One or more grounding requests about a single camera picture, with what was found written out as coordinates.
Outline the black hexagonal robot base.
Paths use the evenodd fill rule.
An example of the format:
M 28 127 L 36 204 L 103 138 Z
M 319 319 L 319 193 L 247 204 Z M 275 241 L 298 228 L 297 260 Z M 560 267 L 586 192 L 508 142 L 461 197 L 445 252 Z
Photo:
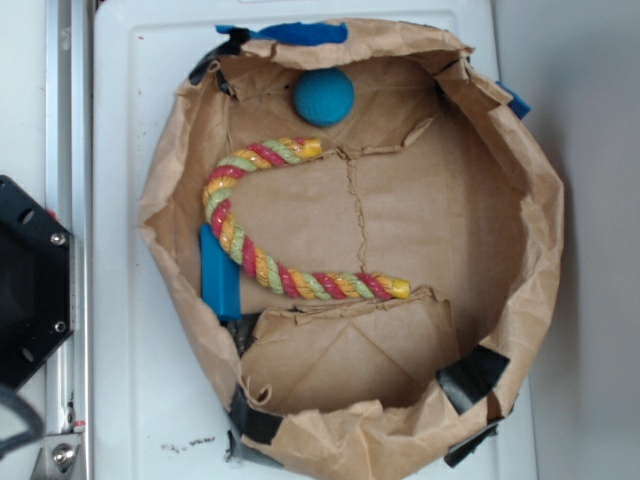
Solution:
M 20 389 L 70 336 L 71 234 L 1 177 L 1 382 Z

